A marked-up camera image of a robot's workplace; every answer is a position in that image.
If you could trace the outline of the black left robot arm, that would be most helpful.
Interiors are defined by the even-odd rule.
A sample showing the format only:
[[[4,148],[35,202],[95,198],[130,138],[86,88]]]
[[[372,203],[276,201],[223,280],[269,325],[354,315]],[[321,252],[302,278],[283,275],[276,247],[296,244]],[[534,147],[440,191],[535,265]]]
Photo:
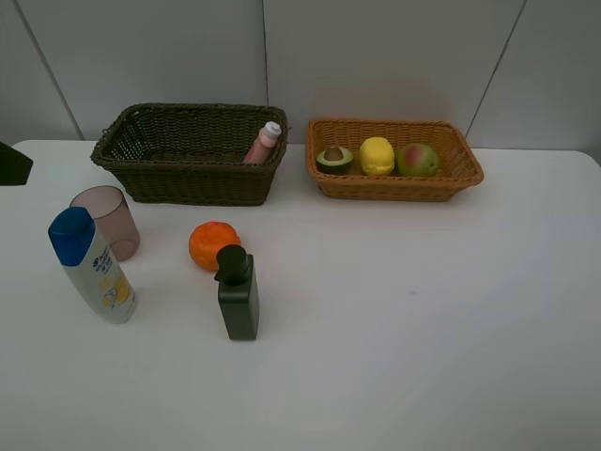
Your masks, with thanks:
[[[24,186],[29,178],[33,161],[5,143],[0,143],[0,185]]]

